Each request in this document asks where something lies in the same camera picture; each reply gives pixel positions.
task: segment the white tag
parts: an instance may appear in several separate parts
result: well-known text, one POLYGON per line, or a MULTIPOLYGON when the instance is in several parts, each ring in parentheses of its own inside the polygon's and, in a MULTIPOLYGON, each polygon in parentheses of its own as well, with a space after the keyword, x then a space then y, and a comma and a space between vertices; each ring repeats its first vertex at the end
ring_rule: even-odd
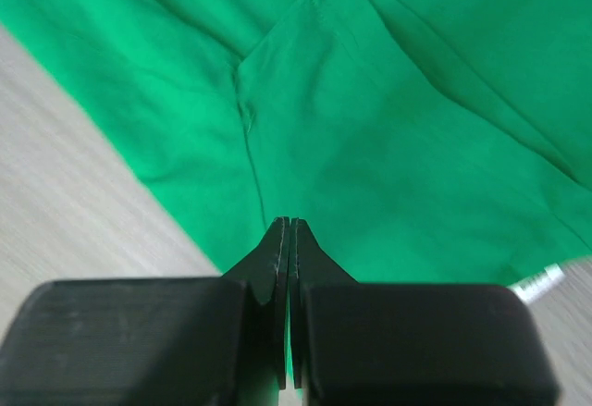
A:
POLYGON ((558 265, 550 265, 543 272, 512 284, 510 289, 524 303, 530 304, 557 286, 564 278, 565 274, 558 265))

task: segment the green garment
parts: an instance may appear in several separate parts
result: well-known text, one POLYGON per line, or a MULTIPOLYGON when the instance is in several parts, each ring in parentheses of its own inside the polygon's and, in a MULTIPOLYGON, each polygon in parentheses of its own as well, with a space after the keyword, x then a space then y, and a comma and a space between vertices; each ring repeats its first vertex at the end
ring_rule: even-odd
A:
POLYGON ((289 215, 364 281, 502 284, 590 253, 590 10, 0 0, 222 271, 289 215))

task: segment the green cloth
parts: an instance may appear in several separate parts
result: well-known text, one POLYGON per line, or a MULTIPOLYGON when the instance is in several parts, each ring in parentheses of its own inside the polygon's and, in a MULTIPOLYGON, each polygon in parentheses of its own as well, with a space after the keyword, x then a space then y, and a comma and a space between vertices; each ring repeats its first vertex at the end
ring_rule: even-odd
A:
POLYGON ((277 215, 361 280, 590 253, 592 0, 0 4, 223 271, 277 215))

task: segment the wooden surface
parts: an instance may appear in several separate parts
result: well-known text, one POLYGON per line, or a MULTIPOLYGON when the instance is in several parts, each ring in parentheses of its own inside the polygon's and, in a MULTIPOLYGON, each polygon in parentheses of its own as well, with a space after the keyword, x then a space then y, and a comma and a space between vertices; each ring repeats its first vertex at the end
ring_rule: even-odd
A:
MULTIPOLYGON (((24 297, 61 277, 213 275, 103 136, 0 29, 0 335, 24 297)), ((565 406, 592 404, 592 265, 532 308, 565 406)), ((293 393, 283 404, 298 404, 293 393)))

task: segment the green fabric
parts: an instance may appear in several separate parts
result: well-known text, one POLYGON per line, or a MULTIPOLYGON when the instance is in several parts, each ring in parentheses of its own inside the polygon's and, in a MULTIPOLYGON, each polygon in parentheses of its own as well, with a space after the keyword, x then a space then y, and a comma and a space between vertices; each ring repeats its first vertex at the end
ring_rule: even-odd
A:
POLYGON ((0 3, 221 270, 277 215, 361 280, 590 253, 592 0, 0 3))

